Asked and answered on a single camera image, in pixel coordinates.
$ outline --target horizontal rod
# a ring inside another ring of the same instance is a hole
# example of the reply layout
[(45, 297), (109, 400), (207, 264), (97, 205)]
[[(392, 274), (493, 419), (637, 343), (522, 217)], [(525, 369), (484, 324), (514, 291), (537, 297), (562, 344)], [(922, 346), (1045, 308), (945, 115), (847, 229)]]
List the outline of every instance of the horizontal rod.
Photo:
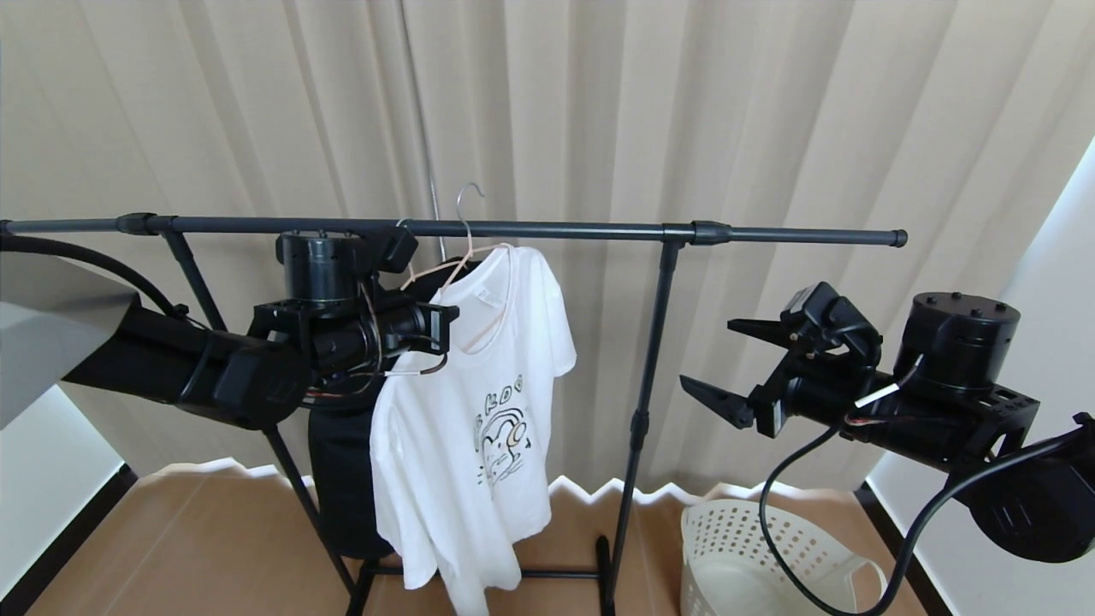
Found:
[[(402, 576), (402, 567), (361, 567), (361, 573), (373, 576)], [(558, 578), (563, 580), (596, 580), (597, 571), (569, 571), (563, 569), (521, 569), (522, 578)]]
[[(0, 231), (49, 233), (68, 231), (124, 231), (134, 234), (181, 233), (280, 233), (284, 231), (367, 231), (391, 226), (392, 219), (354, 218), (257, 218), (209, 216), (158, 216), (130, 213), (118, 218), (71, 220), (5, 220)], [(843, 229), (780, 229), (731, 226), (711, 220), (692, 222), (541, 222), (516, 220), (405, 220), (403, 225), (420, 236), (473, 235), (496, 237), (545, 237), (631, 240), (716, 244), (730, 241), (839, 243), (901, 246), (903, 230), (868, 231)]]

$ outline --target white cable tie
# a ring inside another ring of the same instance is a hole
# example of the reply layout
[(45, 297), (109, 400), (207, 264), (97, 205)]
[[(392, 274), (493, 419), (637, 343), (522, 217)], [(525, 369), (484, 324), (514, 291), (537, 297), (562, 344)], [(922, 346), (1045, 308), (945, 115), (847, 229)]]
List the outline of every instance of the white cable tie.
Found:
[(875, 392), (874, 394), (867, 394), (863, 398), (860, 398), (858, 400), (856, 400), (855, 402), (855, 408), (856, 409), (862, 409), (863, 407), (866, 407), (867, 405), (874, 403), (875, 400), (879, 400), (881, 398), (885, 398), (885, 397), (889, 396), (890, 394), (894, 394), (898, 390), (901, 390), (901, 387), (898, 386), (898, 384), (896, 384), (896, 383), (887, 385), (886, 387), (883, 387), (878, 392)]

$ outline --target perforated basket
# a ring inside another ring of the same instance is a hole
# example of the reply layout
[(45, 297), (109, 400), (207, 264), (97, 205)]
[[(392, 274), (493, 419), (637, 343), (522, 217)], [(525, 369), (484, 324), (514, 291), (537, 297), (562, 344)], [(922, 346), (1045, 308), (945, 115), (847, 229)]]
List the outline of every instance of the perforated basket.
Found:
[[(792, 571), (833, 607), (856, 612), (852, 574), (869, 566), (828, 533), (797, 515), (765, 508), (772, 539)], [(684, 510), (684, 616), (814, 615), (821, 613), (783, 574), (760, 531), (757, 503), (717, 500)]]

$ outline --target floor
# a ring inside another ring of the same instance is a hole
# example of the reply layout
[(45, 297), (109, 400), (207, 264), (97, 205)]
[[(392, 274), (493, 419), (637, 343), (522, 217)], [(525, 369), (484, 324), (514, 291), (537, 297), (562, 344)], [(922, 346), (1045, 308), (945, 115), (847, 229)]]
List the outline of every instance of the floor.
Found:
[[(723, 488), (723, 493), (747, 497)], [(708, 495), (717, 498), (719, 493)], [(642, 496), (627, 528), (616, 613), (679, 614), (680, 515), (684, 495), (673, 489)], [(593, 542), (615, 525), (619, 486), (590, 499), (561, 480), (553, 486), (553, 520), (521, 542), (527, 567), (589, 568)], [(894, 560), (850, 493), (788, 489), (772, 504), (827, 528), (851, 550), (887, 572)], [(874, 604), (878, 582), (856, 578), (861, 609)], [(31, 609), (31, 616), (79, 614), (343, 614), (346, 592), (281, 477), (235, 465), (173, 465), (135, 486)], [(527, 580), (512, 592), (488, 591), (492, 615), (595, 615), (597, 583)], [(373, 583), (366, 615), (450, 614), (435, 578), (405, 591), (402, 579)], [(895, 616), (924, 614), (908, 584)]]

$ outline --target shirt tag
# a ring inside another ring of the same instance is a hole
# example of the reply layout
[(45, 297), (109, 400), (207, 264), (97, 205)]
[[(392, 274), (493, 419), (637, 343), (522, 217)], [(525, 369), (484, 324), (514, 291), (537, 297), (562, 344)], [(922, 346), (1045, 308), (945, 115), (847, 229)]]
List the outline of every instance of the shirt tag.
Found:
[(506, 302), (506, 300), (499, 298), (497, 294), (491, 292), (485, 288), (476, 290), (475, 297), (480, 298), (480, 300), (482, 300), (483, 303), (486, 303), (487, 305), (492, 305), (494, 307), (502, 307), (503, 303)]

